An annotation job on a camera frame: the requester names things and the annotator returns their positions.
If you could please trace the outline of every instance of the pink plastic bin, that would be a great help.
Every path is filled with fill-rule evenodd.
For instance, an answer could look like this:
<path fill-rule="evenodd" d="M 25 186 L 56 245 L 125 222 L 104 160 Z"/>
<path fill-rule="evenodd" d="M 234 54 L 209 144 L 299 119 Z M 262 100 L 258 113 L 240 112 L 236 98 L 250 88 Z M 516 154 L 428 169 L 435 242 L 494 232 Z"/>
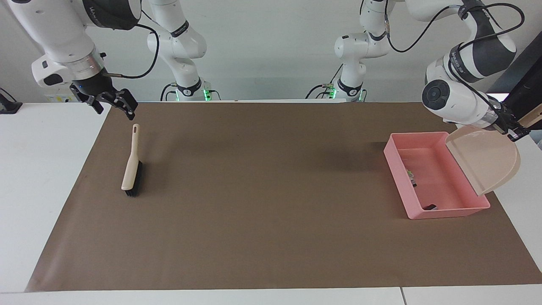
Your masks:
<path fill-rule="evenodd" d="M 410 219 L 460 217 L 489 208 L 477 196 L 446 147 L 447 132 L 391 134 L 384 149 L 393 179 Z M 407 169 L 414 174 L 412 186 Z M 438 209 L 422 207 L 434 204 Z"/>

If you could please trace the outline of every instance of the cleaning brush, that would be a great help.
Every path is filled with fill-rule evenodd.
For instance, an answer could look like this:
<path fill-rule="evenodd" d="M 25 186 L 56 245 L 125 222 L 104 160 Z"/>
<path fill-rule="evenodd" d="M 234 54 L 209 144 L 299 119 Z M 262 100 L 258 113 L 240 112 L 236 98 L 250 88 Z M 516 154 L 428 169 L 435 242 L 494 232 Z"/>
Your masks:
<path fill-rule="evenodd" d="M 128 164 L 126 165 L 124 179 L 122 180 L 122 186 L 120 188 L 130 197 L 137 196 L 141 180 L 141 171 L 143 170 L 143 163 L 139 161 L 138 145 L 139 124 L 134 124 L 132 127 L 132 150 L 130 152 L 130 157 L 128 158 Z"/>

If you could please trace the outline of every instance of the debris in tray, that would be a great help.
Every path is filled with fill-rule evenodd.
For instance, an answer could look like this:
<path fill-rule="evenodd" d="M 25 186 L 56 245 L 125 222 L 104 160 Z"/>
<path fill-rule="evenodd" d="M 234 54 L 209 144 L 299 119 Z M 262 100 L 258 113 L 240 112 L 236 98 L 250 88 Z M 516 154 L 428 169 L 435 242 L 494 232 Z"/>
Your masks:
<path fill-rule="evenodd" d="M 434 209 L 438 209 L 436 205 L 428 205 L 427 207 L 423 207 L 424 210 L 426 211 L 431 211 L 431 210 L 434 210 Z"/>
<path fill-rule="evenodd" d="M 406 170 L 406 173 L 408 174 L 408 177 L 410 178 L 410 182 L 412 182 L 412 186 L 417 187 L 418 184 L 416 183 L 416 180 L 414 180 L 414 174 L 409 170 Z"/>

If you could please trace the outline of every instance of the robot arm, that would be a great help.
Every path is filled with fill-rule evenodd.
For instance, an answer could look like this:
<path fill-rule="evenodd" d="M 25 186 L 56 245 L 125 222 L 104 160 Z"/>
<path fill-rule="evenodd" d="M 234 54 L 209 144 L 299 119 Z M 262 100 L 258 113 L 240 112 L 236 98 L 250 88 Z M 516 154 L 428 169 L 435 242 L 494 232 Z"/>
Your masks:
<path fill-rule="evenodd" d="M 470 29 L 468 41 L 472 43 L 458 44 L 428 66 L 423 104 L 445 122 L 498 130 L 502 134 L 510 129 L 510 138 L 516 141 L 528 130 L 519 125 L 504 105 L 468 84 L 506 69 L 515 57 L 515 44 L 507 34 L 494 35 L 502 29 L 482 2 L 462 0 L 461 6 L 452 10 Z"/>
<path fill-rule="evenodd" d="M 207 52 L 207 43 L 184 17 L 179 0 L 149 0 L 159 29 L 159 56 L 170 67 L 181 100 L 203 100 L 210 85 L 199 77 L 191 59 L 201 58 Z M 147 38 L 151 51 L 156 50 L 153 35 Z"/>
<path fill-rule="evenodd" d="M 425 107 L 445 122 L 496 129 L 502 134 L 512 130 L 513 141 L 528 133 L 504 105 L 468 84 L 503 71 L 516 53 L 514 42 L 506 33 L 496 35 L 502 29 L 487 7 L 480 0 L 404 1 L 410 15 L 419 21 L 430 21 L 438 13 L 436 19 L 458 14 L 470 29 L 469 42 L 458 44 L 428 66 L 422 93 Z M 335 83 L 336 97 L 357 100 L 366 72 L 361 59 L 389 52 L 391 46 L 385 39 L 390 32 L 386 12 L 391 13 L 395 2 L 365 1 L 360 23 L 366 31 L 343 36 L 335 42 L 335 53 L 344 63 L 343 73 Z"/>
<path fill-rule="evenodd" d="M 335 41 L 335 55 L 343 62 L 343 72 L 333 84 L 337 89 L 336 98 L 358 100 L 367 71 L 362 59 L 385 56 L 390 51 L 386 39 L 385 5 L 386 1 L 365 1 L 359 16 L 365 31 L 344 35 Z M 395 2 L 390 2 L 388 12 L 394 5 Z"/>
<path fill-rule="evenodd" d="M 45 55 L 32 64 L 38 84 L 51 87 L 73 82 L 70 89 L 96 112 L 103 111 L 99 102 L 104 102 L 122 109 L 133 119 L 136 100 L 128 90 L 116 90 L 111 78 L 104 75 L 104 61 L 85 27 L 131 29 L 139 21 L 141 2 L 118 1 L 114 8 L 106 2 L 8 0 L 21 25 L 45 50 Z"/>

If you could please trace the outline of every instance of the translucent dustpan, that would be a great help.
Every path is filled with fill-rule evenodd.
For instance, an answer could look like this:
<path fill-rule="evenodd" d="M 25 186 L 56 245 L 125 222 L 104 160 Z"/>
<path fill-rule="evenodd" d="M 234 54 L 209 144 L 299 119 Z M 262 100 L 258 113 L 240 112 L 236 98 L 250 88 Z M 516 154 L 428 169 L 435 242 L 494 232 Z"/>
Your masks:
<path fill-rule="evenodd" d="M 541 118 L 542 105 L 539 105 L 519 123 L 528 128 Z M 465 126 L 448 136 L 446 146 L 478 196 L 508 182 L 521 164 L 515 143 L 498 131 Z"/>

